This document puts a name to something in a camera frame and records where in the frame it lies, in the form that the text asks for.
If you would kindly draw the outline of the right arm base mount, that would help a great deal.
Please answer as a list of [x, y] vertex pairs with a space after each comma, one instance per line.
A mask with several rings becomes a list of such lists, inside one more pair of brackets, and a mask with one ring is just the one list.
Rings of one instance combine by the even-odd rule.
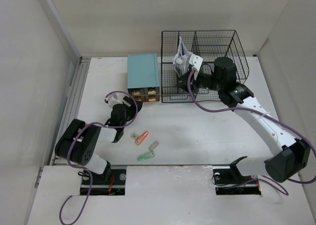
[[215, 185], [216, 195], [261, 195], [260, 185], [251, 176], [242, 176], [232, 168], [213, 169], [212, 183]]

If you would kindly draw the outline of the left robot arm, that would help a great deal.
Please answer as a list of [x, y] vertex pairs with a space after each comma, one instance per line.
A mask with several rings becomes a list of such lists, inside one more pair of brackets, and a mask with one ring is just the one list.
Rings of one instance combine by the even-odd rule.
[[74, 119], [55, 146], [55, 154], [83, 169], [84, 176], [105, 184], [111, 176], [110, 162], [102, 159], [94, 150], [100, 134], [104, 141], [117, 143], [123, 136], [124, 128], [130, 124], [142, 109], [143, 102], [130, 96], [120, 101], [115, 93], [105, 98], [112, 109], [110, 118], [104, 123], [87, 124]]

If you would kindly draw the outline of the grey white eraser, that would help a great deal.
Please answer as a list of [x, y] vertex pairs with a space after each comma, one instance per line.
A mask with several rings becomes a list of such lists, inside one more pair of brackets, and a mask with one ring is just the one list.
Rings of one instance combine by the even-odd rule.
[[149, 146], [149, 150], [150, 151], [154, 151], [154, 149], [159, 145], [158, 141], [154, 141], [150, 146]]

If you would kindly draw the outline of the white instruction booklet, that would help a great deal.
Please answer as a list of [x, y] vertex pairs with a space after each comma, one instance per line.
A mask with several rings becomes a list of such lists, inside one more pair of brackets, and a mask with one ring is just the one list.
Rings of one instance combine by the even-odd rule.
[[187, 68], [189, 67], [188, 59], [192, 55], [192, 52], [187, 50], [181, 37], [178, 38], [178, 41], [179, 43], [177, 53], [173, 58], [173, 66], [177, 76], [180, 77], [187, 71]]

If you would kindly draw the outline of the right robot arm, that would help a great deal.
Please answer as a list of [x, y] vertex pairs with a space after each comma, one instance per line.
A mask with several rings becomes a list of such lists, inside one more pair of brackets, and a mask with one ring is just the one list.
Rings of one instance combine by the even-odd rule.
[[177, 87], [188, 92], [193, 101], [199, 89], [217, 91], [221, 102], [246, 121], [268, 146], [272, 156], [251, 161], [249, 166], [237, 165], [229, 169], [229, 177], [239, 183], [249, 174], [265, 173], [273, 180], [283, 183], [307, 166], [310, 152], [315, 147], [301, 133], [274, 119], [260, 105], [253, 92], [237, 81], [237, 67], [232, 59], [218, 57], [210, 74], [201, 71], [203, 59], [191, 54], [185, 58], [175, 57], [173, 65], [179, 77]]

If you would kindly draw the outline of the clear drawer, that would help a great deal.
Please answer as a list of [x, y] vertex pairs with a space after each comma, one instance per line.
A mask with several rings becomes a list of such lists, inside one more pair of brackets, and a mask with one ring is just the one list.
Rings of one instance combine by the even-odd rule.
[[145, 95], [145, 102], [159, 102], [160, 101], [160, 95]]
[[128, 98], [130, 99], [130, 101], [133, 103], [133, 100], [135, 100], [136, 102], [144, 102], [145, 98], [142, 95], [137, 95], [137, 96], [133, 96], [133, 95], [129, 95]]

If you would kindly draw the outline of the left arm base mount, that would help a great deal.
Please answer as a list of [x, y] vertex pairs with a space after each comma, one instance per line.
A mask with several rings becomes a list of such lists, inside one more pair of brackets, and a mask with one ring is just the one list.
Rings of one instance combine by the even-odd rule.
[[[86, 170], [79, 171], [81, 185], [80, 195], [87, 195], [90, 185], [90, 177]], [[126, 169], [112, 169], [108, 176], [92, 173], [92, 196], [123, 196], [125, 195]]]

